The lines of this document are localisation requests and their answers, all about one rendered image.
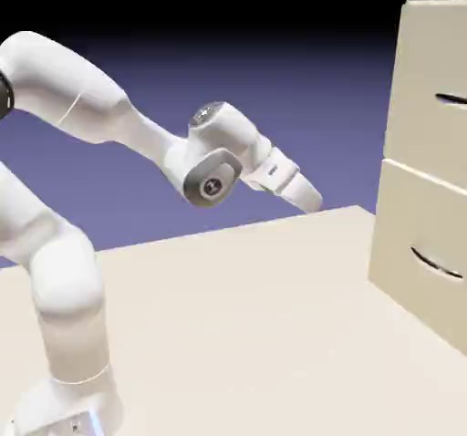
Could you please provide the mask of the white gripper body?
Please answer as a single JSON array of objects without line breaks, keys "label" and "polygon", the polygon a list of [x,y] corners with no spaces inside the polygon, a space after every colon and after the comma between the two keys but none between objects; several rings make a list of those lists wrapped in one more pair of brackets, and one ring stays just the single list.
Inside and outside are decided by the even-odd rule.
[{"label": "white gripper body", "polygon": [[303,213],[319,211],[323,202],[321,193],[300,171],[291,178],[278,196]]}]

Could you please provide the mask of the cream painted cabinet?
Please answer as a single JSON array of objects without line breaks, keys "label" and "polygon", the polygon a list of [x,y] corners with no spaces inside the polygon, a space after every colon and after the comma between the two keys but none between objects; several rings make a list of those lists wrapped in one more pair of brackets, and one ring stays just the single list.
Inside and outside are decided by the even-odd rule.
[{"label": "cream painted cabinet", "polygon": [[368,276],[467,356],[467,0],[401,8]]}]

